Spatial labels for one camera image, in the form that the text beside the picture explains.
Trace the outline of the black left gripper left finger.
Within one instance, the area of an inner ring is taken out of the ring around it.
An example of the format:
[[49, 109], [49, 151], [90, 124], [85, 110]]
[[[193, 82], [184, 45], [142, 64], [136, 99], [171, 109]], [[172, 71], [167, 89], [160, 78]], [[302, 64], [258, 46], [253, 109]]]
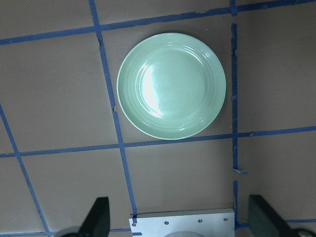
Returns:
[[59, 237], [108, 237], [110, 233], [110, 206], [108, 197], [98, 197], [79, 227], [58, 232]]

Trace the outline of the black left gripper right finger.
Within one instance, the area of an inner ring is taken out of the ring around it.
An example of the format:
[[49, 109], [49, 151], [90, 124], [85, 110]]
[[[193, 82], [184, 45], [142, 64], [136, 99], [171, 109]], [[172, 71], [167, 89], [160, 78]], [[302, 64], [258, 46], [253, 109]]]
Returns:
[[292, 228], [261, 195], [250, 195], [248, 224], [255, 237], [314, 237], [315, 232]]

